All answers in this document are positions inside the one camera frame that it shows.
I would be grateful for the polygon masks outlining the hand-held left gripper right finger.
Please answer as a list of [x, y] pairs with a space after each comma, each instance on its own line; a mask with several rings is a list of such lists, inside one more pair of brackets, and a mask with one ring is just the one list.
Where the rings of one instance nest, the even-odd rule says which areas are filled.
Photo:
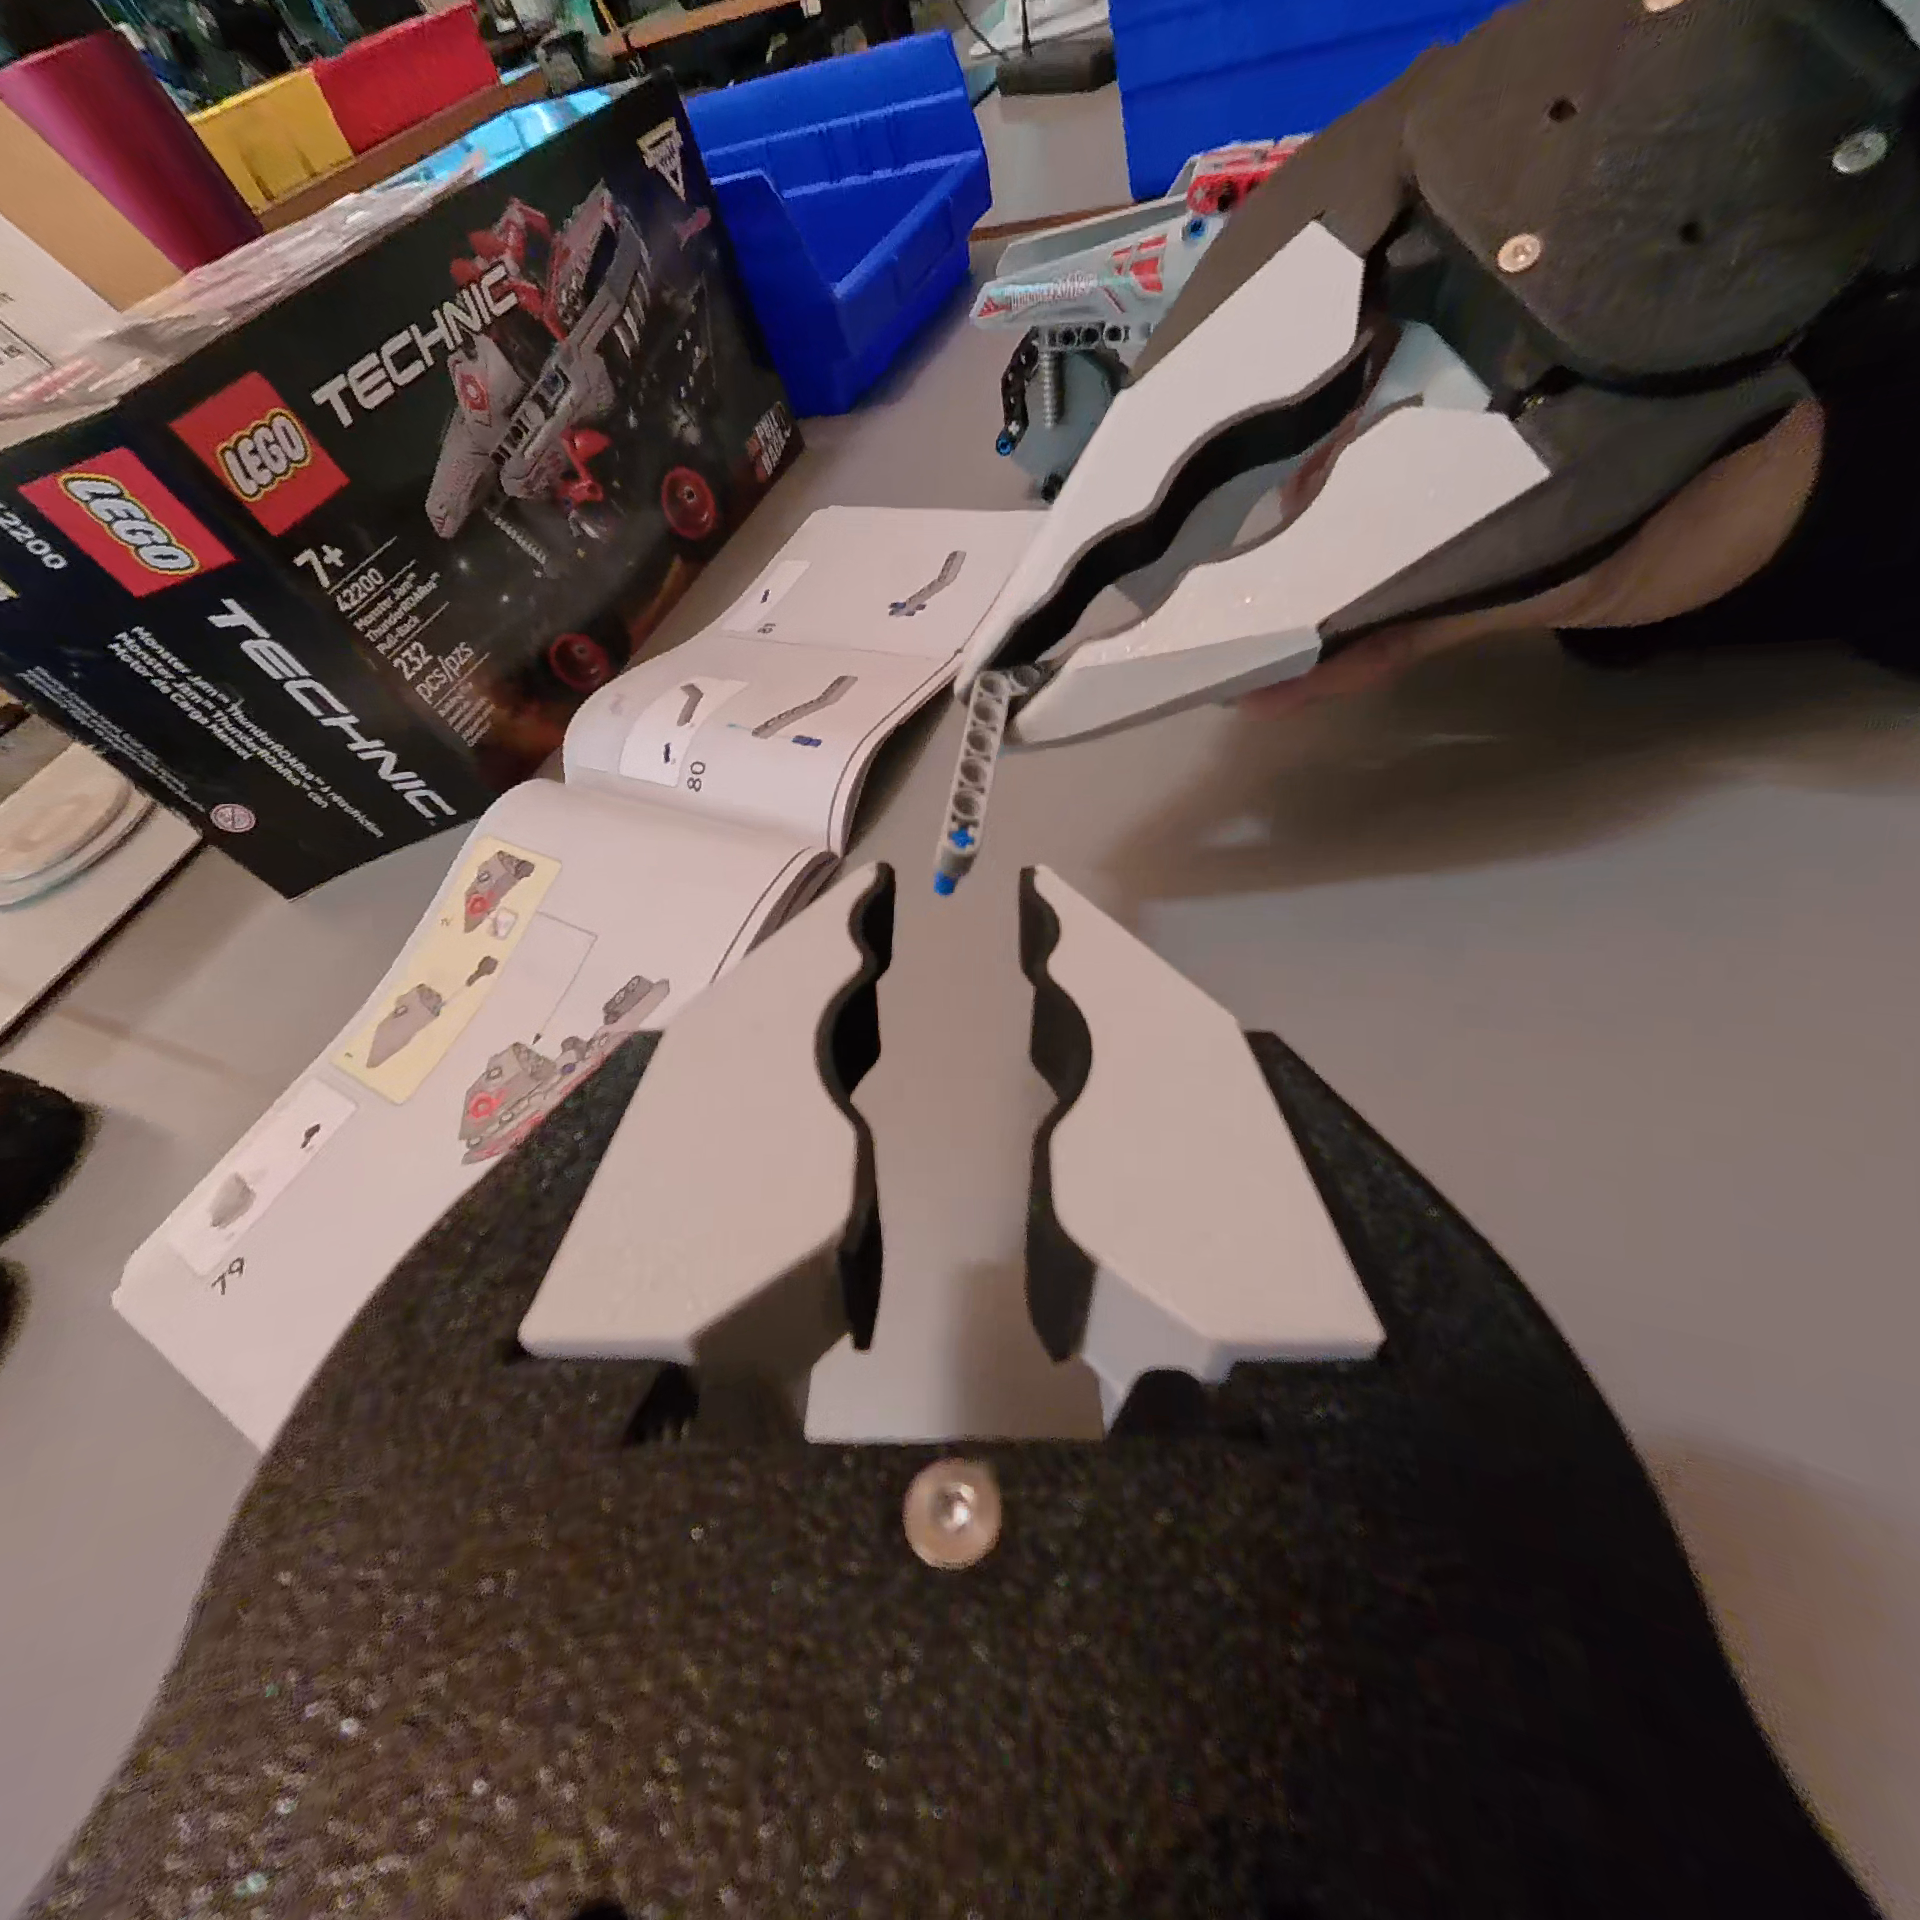
[[1094, 1375], [1369, 1359], [1385, 1330], [1256, 1037], [1048, 865], [1020, 876], [1032, 1152], [1025, 1297]]

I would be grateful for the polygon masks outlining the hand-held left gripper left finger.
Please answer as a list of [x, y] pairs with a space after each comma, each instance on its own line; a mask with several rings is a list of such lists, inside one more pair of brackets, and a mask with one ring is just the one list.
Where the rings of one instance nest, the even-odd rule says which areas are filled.
[[843, 871], [664, 1030], [518, 1324], [531, 1354], [872, 1346], [883, 1225], [854, 1090], [881, 1058], [894, 924], [894, 868]]

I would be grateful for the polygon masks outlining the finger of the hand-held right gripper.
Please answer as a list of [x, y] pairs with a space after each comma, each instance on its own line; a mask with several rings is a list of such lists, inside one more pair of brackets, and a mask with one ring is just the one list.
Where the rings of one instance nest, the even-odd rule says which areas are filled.
[[1192, 566], [1132, 629], [1076, 647], [1010, 717], [1013, 748], [1058, 748], [1298, 679], [1333, 621], [1547, 478], [1496, 414], [1402, 407], [1333, 461], [1275, 535]]
[[1357, 404], [1372, 350], [1364, 256], [1307, 223], [1114, 400], [956, 670], [1032, 665], [1104, 589], [1164, 558], [1194, 509], [1306, 455]]

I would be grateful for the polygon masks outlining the grey bent brick beam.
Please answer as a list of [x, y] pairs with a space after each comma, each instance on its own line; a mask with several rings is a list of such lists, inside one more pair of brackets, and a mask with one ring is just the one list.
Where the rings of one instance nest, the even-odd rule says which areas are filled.
[[981, 671], [965, 698], [965, 722], [933, 873], [972, 873], [986, 837], [993, 782], [1010, 722], [1044, 685], [1048, 670], [1025, 663]]

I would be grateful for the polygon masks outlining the person's right hand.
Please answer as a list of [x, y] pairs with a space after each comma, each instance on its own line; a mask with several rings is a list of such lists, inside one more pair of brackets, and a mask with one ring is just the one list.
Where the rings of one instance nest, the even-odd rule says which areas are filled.
[[1473, 639], [1509, 633], [1634, 630], [1705, 608], [1758, 574], [1812, 496], [1826, 417], [1801, 400], [1763, 439], [1690, 479], [1619, 551], [1517, 604], [1429, 614], [1355, 639], [1298, 679], [1236, 698], [1242, 712], [1291, 716], [1392, 680]]

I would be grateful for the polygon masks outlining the grey red toy vehicle model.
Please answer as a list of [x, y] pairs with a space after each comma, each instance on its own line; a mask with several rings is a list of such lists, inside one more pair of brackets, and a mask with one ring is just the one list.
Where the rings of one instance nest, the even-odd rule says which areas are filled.
[[997, 455], [1050, 502], [1090, 444], [1200, 257], [1307, 132], [1188, 157], [1161, 199], [1018, 238], [972, 305], [1013, 341], [1000, 374]]

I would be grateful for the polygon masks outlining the white instruction booklet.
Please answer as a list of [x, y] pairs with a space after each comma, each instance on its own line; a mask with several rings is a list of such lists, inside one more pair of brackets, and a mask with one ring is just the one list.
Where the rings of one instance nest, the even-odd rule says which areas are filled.
[[826, 506], [592, 692], [307, 1071], [140, 1244], [121, 1319], [253, 1448], [417, 1240], [816, 894], [1042, 509]]

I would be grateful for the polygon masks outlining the blue plastic storage bin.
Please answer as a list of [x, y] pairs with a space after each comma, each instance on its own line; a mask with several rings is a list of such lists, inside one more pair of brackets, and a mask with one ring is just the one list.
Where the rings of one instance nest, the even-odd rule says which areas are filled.
[[1136, 189], [1240, 136], [1314, 132], [1497, 1], [1112, 1]]
[[993, 169], [946, 31], [685, 105], [797, 416], [850, 410], [970, 279]]

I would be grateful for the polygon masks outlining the pale board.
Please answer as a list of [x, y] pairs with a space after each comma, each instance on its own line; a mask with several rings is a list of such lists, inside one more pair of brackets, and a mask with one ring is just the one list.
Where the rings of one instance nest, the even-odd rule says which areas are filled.
[[32, 1023], [202, 850], [172, 808], [152, 805], [105, 853], [3, 902], [3, 1042]]

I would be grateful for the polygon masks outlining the black toy tire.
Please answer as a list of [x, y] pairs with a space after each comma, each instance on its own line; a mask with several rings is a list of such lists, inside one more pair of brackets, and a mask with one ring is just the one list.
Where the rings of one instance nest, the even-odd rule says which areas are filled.
[[91, 1105], [24, 1071], [3, 1069], [3, 1240], [61, 1191], [97, 1132]]

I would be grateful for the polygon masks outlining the white round disc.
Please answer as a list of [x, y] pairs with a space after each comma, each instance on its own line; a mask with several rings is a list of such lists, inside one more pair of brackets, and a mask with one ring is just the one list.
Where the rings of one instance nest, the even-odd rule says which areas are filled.
[[66, 744], [3, 800], [3, 906], [88, 873], [153, 813], [156, 801], [102, 756]]

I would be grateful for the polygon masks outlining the black toy set box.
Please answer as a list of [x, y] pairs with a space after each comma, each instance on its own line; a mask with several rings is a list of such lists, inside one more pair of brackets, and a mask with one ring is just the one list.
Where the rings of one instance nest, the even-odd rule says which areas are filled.
[[476, 821], [786, 465], [669, 79], [350, 194], [5, 397], [5, 692], [281, 896]]

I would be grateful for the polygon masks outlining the red plastic bin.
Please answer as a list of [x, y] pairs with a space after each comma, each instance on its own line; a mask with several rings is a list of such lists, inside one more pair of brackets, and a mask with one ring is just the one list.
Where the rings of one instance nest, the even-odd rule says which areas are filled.
[[498, 86], [476, 5], [446, 5], [310, 64], [352, 154]]

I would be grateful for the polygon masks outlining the yellow plastic bin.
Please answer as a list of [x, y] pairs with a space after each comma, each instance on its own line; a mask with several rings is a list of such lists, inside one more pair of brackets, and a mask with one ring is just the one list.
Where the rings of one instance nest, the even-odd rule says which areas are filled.
[[187, 124], [253, 212], [289, 201], [355, 160], [308, 64], [192, 111]]

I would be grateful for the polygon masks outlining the maroon container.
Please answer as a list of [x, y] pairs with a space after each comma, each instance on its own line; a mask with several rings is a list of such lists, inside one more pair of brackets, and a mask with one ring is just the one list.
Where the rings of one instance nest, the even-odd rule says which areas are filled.
[[248, 199], [117, 26], [5, 64], [3, 101], [176, 269], [192, 271], [262, 234]]

